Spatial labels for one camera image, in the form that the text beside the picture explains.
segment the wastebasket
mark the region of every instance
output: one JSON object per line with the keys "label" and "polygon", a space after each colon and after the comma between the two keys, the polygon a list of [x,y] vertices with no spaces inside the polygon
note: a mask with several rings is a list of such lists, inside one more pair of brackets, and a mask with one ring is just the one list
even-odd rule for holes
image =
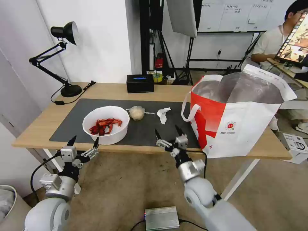
{"label": "wastebasket", "polygon": [[18,195],[16,189],[9,185],[0,185],[0,189],[14,193],[13,206],[6,217],[0,222],[0,231],[22,231],[25,228],[25,219],[31,207]]}

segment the shoe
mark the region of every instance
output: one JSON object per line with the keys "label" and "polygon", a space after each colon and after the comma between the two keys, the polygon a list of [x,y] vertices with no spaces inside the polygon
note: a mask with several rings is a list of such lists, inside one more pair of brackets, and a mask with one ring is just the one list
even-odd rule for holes
{"label": "shoe", "polygon": [[296,127],[295,130],[299,132],[306,133],[308,135],[308,123],[299,123]]}
{"label": "shoe", "polygon": [[273,117],[272,120],[269,123],[269,127],[271,128],[271,130],[273,130],[275,132],[279,131],[277,121],[278,121],[278,119],[276,117]]}

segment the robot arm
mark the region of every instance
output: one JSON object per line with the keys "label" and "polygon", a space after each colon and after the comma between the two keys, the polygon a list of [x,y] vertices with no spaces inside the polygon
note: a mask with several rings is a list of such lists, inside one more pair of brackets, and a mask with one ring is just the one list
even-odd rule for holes
{"label": "robot arm", "polygon": [[59,174],[44,174],[40,183],[46,188],[45,200],[33,207],[25,219],[25,231],[66,230],[71,208],[69,201],[74,195],[79,169],[98,154],[98,138],[93,148],[78,154],[73,146],[76,136],[60,152],[64,160],[63,171]]}
{"label": "robot arm", "polygon": [[187,155],[187,136],[179,127],[175,127],[179,137],[169,142],[162,140],[155,130],[156,145],[165,148],[174,157],[175,166],[185,185],[184,197],[187,203],[199,213],[209,231],[255,231],[232,204],[222,200],[207,179],[199,177],[205,164],[202,160],[192,161]]}

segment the black box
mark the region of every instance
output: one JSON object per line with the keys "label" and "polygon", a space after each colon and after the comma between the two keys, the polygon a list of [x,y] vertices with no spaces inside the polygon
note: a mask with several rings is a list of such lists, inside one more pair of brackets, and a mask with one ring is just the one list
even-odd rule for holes
{"label": "black box", "polygon": [[154,92],[153,75],[127,75],[127,93]]}

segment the desk lamp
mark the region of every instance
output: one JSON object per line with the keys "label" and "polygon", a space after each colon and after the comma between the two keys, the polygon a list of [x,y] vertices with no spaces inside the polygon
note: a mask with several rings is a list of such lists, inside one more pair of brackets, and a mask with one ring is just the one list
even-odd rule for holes
{"label": "desk lamp", "polygon": [[[44,71],[45,73],[49,74],[51,77],[55,78],[59,82],[64,85],[64,88],[61,89],[61,95],[64,97],[73,97],[77,96],[82,92],[82,89],[78,85],[72,85],[68,82],[67,79],[52,73],[50,70],[46,69],[45,67],[41,66],[41,63],[45,60],[55,56],[56,54],[64,51],[66,49],[67,42],[64,39],[68,40],[70,43],[77,45],[78,44],[78,28],[74,21],[67,23],[64,27],[52,27],[50,29],[51,34],[56,37],[60,42],[55,45],[54,47],[46,50],[45,52],[29,59],[29,62],[39,68],[40,70]],[[51,55],[45,55],[49,51],[56,49],[57,47],[61,47],[61,50],[56,50],[55,53]]]}
{"label": "desk lamp", "polygon": [[302,13],[275,58],[301,67],[294,78],[308,81],[308,11]]}

